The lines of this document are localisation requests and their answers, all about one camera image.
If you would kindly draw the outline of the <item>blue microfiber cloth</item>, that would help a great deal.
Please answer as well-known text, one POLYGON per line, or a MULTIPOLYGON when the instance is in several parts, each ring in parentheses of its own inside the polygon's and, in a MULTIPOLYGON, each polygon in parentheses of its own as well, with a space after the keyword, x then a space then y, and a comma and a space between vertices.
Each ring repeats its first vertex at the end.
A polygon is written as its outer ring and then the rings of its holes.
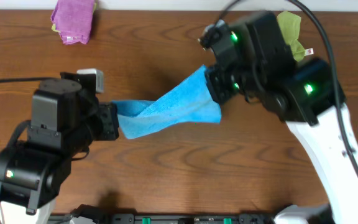
POLYGON ((209 93, 205 71, 201 66, 155 101, 114 100, 125 137, 140 138, 179 123, 219 124, 221 108, 209 93))

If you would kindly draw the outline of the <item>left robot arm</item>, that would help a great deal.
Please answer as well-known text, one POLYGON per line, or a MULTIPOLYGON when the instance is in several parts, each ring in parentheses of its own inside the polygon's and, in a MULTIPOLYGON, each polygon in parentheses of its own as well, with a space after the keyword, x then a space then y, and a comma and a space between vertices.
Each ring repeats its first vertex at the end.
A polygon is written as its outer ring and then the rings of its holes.
POLYGON ((118 138, 117 108, 101 103, 98 78, 46 79, 32 116, 0 152, 0 223, 46 223, 76 155, 118 138))

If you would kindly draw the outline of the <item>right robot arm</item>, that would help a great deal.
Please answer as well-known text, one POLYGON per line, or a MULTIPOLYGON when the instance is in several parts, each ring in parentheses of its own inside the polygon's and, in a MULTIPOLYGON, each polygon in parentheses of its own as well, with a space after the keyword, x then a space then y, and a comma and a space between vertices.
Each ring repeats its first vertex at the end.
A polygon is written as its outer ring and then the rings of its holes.
POLYGON ((328 197, 325 206, 291 205, 275 223, 358 223, 358 143, 344 92, 320 58, 297 62, 275 14, 261 12, 227 24, 217 21, 200 38, 216 62, 205 73, 213 100, 236 94, 258 99, 305 149, 328 197))

